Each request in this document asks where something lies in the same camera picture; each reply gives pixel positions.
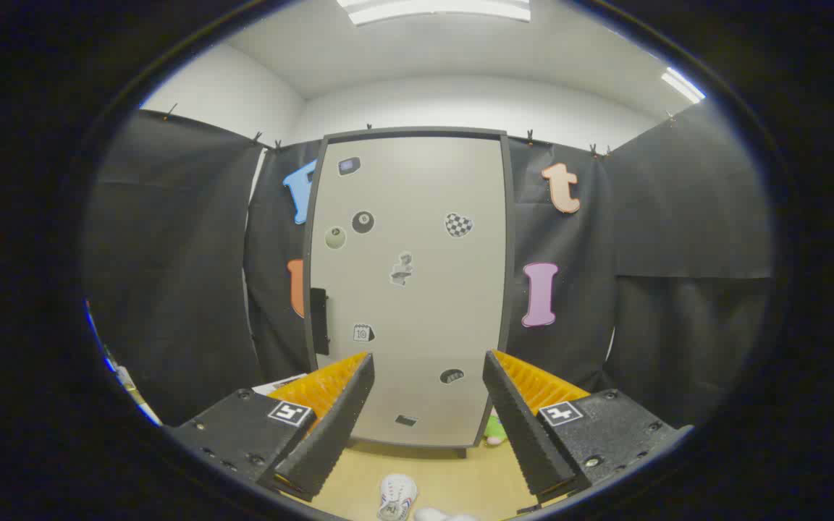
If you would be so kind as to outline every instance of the green toy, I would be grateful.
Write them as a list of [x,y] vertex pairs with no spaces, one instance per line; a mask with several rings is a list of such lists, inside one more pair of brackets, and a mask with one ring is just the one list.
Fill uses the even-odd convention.
[[497,411],[491,409],[491,415],[487,418],[487,426],[484,428],[484,438],[488,445],[500,445],[507,439],[507,432],[504,426],[500,425],[500,418]]

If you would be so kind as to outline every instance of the wooden floor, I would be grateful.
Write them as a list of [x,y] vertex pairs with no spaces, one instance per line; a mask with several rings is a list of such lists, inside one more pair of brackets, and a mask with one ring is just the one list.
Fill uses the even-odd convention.
[[536,504],[523,481],[510,442],[489,447],[484,442],[455,451],[409,449],[365,441],[344,449],[321,493],[310,505],[350,521],[374,521],[379,484],[385,475],[400,473],[417,482],[417,501],[408,520],[420,508],[447,514],[469,514],[480,521],[516,517],[517,510]]

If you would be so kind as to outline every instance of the blue letter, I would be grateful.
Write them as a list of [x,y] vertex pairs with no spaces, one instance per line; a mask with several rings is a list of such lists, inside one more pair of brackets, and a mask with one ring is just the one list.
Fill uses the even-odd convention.
[[285,176],[282,186],[288,187],[295,201],[295,224],[304,224],[308,220],[308,197],[311,196],[311,181],[308,174],[314,171],[317,159]]

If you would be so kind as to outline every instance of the whiteboard frame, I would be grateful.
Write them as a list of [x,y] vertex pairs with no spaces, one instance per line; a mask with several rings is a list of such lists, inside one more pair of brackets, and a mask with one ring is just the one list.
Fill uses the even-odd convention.
[[[500,336],[497,339],[497,350],[503,352],[507,347],[507,338],[510,336],[510,311],[513,302],[513,256],[514,256],[514,201],[513,201],[513,165],[510,162],[510,142],[507,141],[506,131],[467,128],[467,127],[388,127],[381,129],[368,129],[362,131],[338,132],[325,135],[321,139],[321,148],[317,156],[317,167],[311,178],[311,194],[308,196],[308,217],[305,221],[304,239],[304,331],[305,346],[307,347],[308,362],[311,364],[311,372],[317,370],[317,356],[314,353],[314,333],[311,323],[311,241],[313,240],[314,211],[317,207],[318,186],[321,184],[321,170],[324,168],[324,158],[327,155],[327,146],[350,141],[361,141],[366,139],[387,139],[392,137],[461,137],[470,139],[487,139],[500,142],[500,157],[503,165],[504,175],[504,289],[503,301],[500,309]],[[471,445],[451,446],[451,449],[466,449],[476,447],[484,434],[487,418],[491,412],[491,399],[487,399],[484,405],[481,425],[478,434]],[[408,447],[419,447],[419,445],[407,444]]]

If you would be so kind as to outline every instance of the white wall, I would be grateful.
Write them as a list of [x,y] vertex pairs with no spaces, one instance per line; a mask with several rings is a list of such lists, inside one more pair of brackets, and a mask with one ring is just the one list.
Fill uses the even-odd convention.
[[243,52],[220,43],[179,69],[143,109],[197,119],[261,141],[288,143],[304,99],[284,80]]
[[305,104],[289,142],[325,133],[397,126],[464,126],[575,146],[628,142],[659,122],[598,96],[539,82],[486,76],[433,76],[372,83]]

